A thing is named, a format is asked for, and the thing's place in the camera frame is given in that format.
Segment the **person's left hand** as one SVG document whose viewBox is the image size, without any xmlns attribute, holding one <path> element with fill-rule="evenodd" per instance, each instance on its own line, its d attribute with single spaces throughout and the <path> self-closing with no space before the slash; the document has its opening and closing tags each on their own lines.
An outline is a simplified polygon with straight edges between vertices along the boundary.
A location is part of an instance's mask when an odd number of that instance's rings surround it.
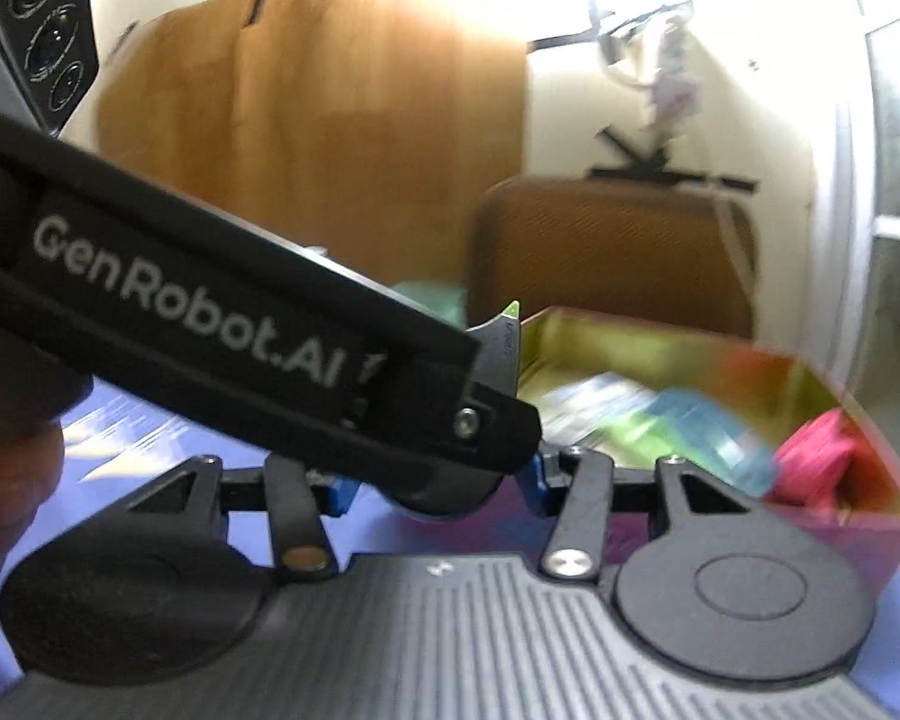
<svg viewBox="0 0 900 720">
<path fill-rule="evenodd" d="M 0 574 L 38 509 L 56 491 L 63 465 L 64 436 L 57 422 L 0 450 Z"/>
</svg>

